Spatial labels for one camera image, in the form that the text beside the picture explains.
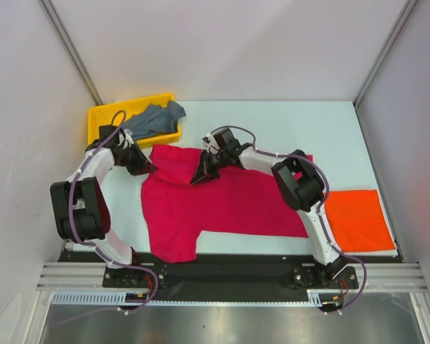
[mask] gray towel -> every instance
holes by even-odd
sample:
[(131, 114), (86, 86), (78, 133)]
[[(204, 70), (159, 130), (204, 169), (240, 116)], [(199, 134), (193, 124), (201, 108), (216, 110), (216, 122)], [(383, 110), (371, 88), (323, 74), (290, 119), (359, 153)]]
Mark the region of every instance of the gray towel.
[(176, 102), (169, 100), (167, 107), (152, 104), (140, 115), (133, 115), (123, 123), (123, 129), (130, 129), (134, 140), (150, 138), (161, 133), (176, 133), (178, 119), (185, 116), (185, 110)]

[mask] cable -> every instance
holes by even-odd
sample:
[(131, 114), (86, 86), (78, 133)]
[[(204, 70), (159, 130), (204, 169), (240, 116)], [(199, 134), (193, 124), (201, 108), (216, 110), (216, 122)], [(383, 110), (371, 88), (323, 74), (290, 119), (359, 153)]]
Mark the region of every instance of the cable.
[[(323, 207), (323, 205), (325, 204), (325, 202), (327, 201), (327, 199), (328, 199), (328, 196), (330, 195), (330, 184), (328, 183), (328, 179), (327, 179), (327, 177), (326, 177), (326, 175), (323, 173), (323, 171), (320, 169), (320, 167), (318, 167), (314, 162), (312, 162), (311, 160), (309, 160), (308, 158), (305, 158), (305, 157), (303, 157), (303, 156), (298, 156), (298, 155), (295, 155), (295, 154), (277, 154), (277, 153), (270, 153), (270, 152), (266, 152), (265, 150), (260, 150), (260, 149), (258, 149), (257, 148), (257, 137), (256, 137), (256, 135), (255, 134), (253, 134), (253, 132), (252, 131), (250, 131), (250, 130), (247, 130), (247, 129), (245, 129), (245, 128), (243, 128), (243, 127), (239, 127), (239, 126), (237, 126), (237, 125), (223, 125), (223, 126), (221, 126), (221, 127), (218, 127), (218, 128), (216, 128), (216, 129), (214, 129), (214, 130), (212, 130), (211, 132), (210, 132), (210, 134), (211, 135), (213, 135), (214, 133), (216, 133), (216, 132), (218, 132), (219, 130), (221, 130), (221, 129), (224, 129), (224, 128), (233, 128), (233, 129), (238, 129), (238, 130), (241, 130), (241, 131), (244, 131), (245, 133), (248, 133), (248, 134), (250, 134), (252, 137), (253, 137), (253, 142), (252, 142), (252, 146), (253, 146), (253, 149), (254, 149), (254, 151), (255, 152), (257, 152), (257, 153), (259, 153), (259, 154), (262, 154), (262, 155), (264, 155), (264, 156), (271, 156), (271, 157), (274, 157), (274, 158), (295, 158), (295, 159), (297, 159), (297, 160), (299, 160), (299, 161), (302, 161), (302, 162), (305, 162), (305, 163), (308, 163), (309, 165), (311, 165), (313, 168), (315, 168), (315, 170), (318, 172), (318, 174), (320, 175), (320, 177), (322, 178), (322, 180), (323, 180), (323, 183), (325, 184), (325, 190), (326, 190), (326, 193), (325, 193), (325, 195), (323, 196), (323, 199), (322, 199), (322, 201), (320, 201), (320, 203), (317, 205), (317, 215), (318, 215), (318, 219), (319, 219), (319, 221), (320, 221), (320, 224), (321, 224), (321, 226), (322, 226), (322, 228), (323, 228), (323, 233), (324, 233), (324, 235), (325, 235), (325, 238), (327, 239), (327, 244), (329, 244), (330, 245), (330, 247), (336, 252), (336, 253), (338, 253), (340, 256), (342, 256), (342, 257), (345, 257), (345, 258), (347, 258), (347, 259), (350, 259), (350, 260), (353, 260), (353, 261), (355, 261), (355, 262), (357, 262), (357, 263), (359, 263), (360, 265), (361, 265), (361, 267), (362, 267), (362, 269), (363, 269), (363, 281), (362, 281), (362, 284), (361, 284), (361, 286), (360, 286), (360, 289), (358, 290), (358, 293), (357, 293), (357, 295), (347, 304), (347, 305), (344, 305), (339, 311), (341, 311), (341, 310), (344, 310), (345, 308), (347, 308), (347, 307), (349, 307), (350, 305), (352, 305), (359, 297), (360, 297), (360, 295), (363, 293), (363, 291), (364, 291), (364, 289), (365, 289), (365, 286), (366, 286), (366, 280), (368, 279), (368, 271), (367, 271), (367, 269), (366, 269), (366, 265), (365, 265), (365, 263), (363, 263), (362, 262), (362, 260), (361, 259), (359, 259), (358, 257), (355, 257), (355, 256), (352, 256), (352, 255), (350, 255), (350, 254), (346, 254), (346, 253), (344, 253), (344, 252), (342, 252), (340, 249), (338, 249), (333, 243), (332, 243), (332, 241), (331, 241), (331, 239), (330, 239), (330, 235), (328, 234), (328, 230), (327, 230), (327, 227), (326, 227), (326, 225), (325, 225), (325, 222), (324, 222), (324, 220), (323, 220), (323, 218), (322, 218), (322, 213), (321, 213), (321, 208)], [(330, 314), (338, 314), (339, 312), (338, 311), (336, 311), (336, 312), (330, 312)]]
[[(72, 185), (70, 185), (70, 191), (69, 191), (69, 200), (68, 200), (68, 211), (69, 211), (69, 223), (70, 223), (70, 228), (72, 230), (72, 234), (73, 237), (75, 238), (75, 241), (78, 244), (81, 244), (83, 246), (88, 246), (88, 247), (94, 247), (95, 252), (101, 256), (106, 262), (109, 262), (110, 264), (114, 264), (117, 265), (119, 267), (124, 267), (127, 269), (136, 269), (136, 270), (140, 270), (140, 271), (144, 271), (148, 274), (150, 274), (155, 283), (154, 283), (154, 288), (153, 291), (151, 292), (151, 294), (149, 295), (147, 300), (144, 300), (143, 303), (138, 306), (137, 308), (135, 308), (134, 310), (127, 310), (125, 311), (125, 314), (133, 314), (138, 312), (139, 310), (141, 310), (143, 308), (143, 306), (145, 306), (147, 303), (149, 303), (155, 296), (156, 291), (158, 290), (158, 276), (156, 276), (155, 272), (151, 269), (147, 269), (145, 267), (137, 267), (135, 265), (130, 265), (130, 264), (123, 264), (120, 262), (116, 262), (114, 259), (109, 258), (109, 256), (107, 256), (104, 252), (102, 252), (102, 250), (97, 247), (97, 245), (93, 242), (84, 242), (81, 240), (80, 235), (78, 235), (78, 231), (77, 231), (77, 227), (75, 225), (75, 219), (73, 217), (73, 198), (75, 196), (75, 186), (77, 184), (78, 179), (80, 178), (80, 176), (82, 175), (83, 171), (87, 168), (87, 166), (90, 164), (90, 161), (92, 160), (92, 158), (94, 158), (94, 156), (112, 139), (115, 137), (115, 135), (121, 130), (121, 125), (125, 122), (126, 119), (126, 112), (124, 110), (119, 110), (112, 119), (112, 123), (115, 121), (116, 117), (119, 114), (123, 114), (123, 119), (121, 120), (121, 123), (114, 129), (114, 131), (106, 138), (104, 139), (104, 141), (102, 141), (98, 147), (96, 147), (96, 149), (94, 150), (94, 152), (92, 154), (90, 154), (86, 160), (83, 162), (83, 164), (80, 166), (80, 168), (77, 170), (75, 176), (73, 177), (72, 180)], [(57, 324), (61, 325), (61, 324), (65, 324), (68, 323), (70, 321), (73, 320), (77, 320), (80, 319), (82, 317), (91, 315), (91, 314), (95, 314), (97, 312), (102, 312), (104, 310), (118, 310), (117, 308), (114, 307), (105, 307), (105, 308), (100, 308), (91, 312), (87, 312), (85, 314), (82, 315), (78, 315), (76, 317), (72, 317), (70, 319), (66, 319), (63, 320), (62, 322), (58, 322)]]

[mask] white table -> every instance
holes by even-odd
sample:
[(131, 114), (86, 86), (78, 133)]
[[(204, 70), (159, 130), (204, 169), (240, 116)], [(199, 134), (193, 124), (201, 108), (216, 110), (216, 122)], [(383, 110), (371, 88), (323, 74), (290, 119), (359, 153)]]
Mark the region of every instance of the white table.
[[(183, 134), (176, 145), (202, 148), (202, 138), (221, 125), (239, 125), (257, 135), (257, 146), (272, 152), (302, 149), (324, 170), (332, 190), (377, 189), (360, 126), (351, 102), (179, 102), (186, 111)], [(234, 132), (241, 143), (251, 138)], [(148, 228), (140, 201), (147, 176), (132, 177), (114, 168), (102, 191), (118, 236), (138, 252), (149, 252)], [(310, 254), (308, 239), (203, 231), (198, 253)], [(396, 256), (395, 250), (369, 255)]]

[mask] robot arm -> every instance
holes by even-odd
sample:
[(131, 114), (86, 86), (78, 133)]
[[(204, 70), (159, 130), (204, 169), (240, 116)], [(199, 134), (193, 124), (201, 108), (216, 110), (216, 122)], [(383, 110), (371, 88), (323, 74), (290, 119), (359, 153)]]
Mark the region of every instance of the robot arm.
[[(320, 217), (317, 206), (323, 200), (324, 183), (317, 171), (303, 159), (276, 158), (266, 156), (254, 150), (250, 143), (241, 145), (230, 129), (224, 128), (204, 138), (207, 149), (201, 153), (201, 161), (192, 183), (203, 183), (219, 178), (219, 170), (226, 166), (236, 166), (247, 170), (256, 170), (274, 176), (285, 203), (298, 211), (305, 225), (312, 246), (312, 255), (327, 273), (328, 279), (334, 279), (346, 262), (333, 248), (339, 249), (325, 215), (323, 206)], [(301, 150), (294, 156), (307, 156)], [(328, 229), (328, 236), (323, 225)]]
[[(156, 167), (143, 155), (127, 130), (120, 130), (104, 148), (93, 154), (99, 144), (116, 127), (105, 125), (99, 128), (100, 138), (86, 149), (85, 159), (78, 171), (83, 170), (75, 185), (73, 214), (78, 235), (84, 242), (97, 245), (107, 257), (122, 264), (136, 264), (137, 256), (132, 247), (124, 244), (111, 228), (110, 213), (100, 190), (100, 184), (113, 166), (124, 166), (137, 176), (154, 171)], [(87, 159), (90, 163), (84, 168)], [(69, 190), (75, 177), (53, 183), (50, 188), (54, 217), (59, 236), (76, 242), (69, 222)]]

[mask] red cloth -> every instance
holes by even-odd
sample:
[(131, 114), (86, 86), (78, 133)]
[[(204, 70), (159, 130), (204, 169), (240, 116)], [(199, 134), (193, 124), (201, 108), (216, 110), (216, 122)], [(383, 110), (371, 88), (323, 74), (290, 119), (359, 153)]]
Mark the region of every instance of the red cloth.
[(195, 148), (153, 146), (158, 170), (142, 186), (151, 253), (170, 263), (195, 259), (201, 231), (307, 238), (271, 176), (227, 167), (220, 179), (189, 185), (200, 155)]

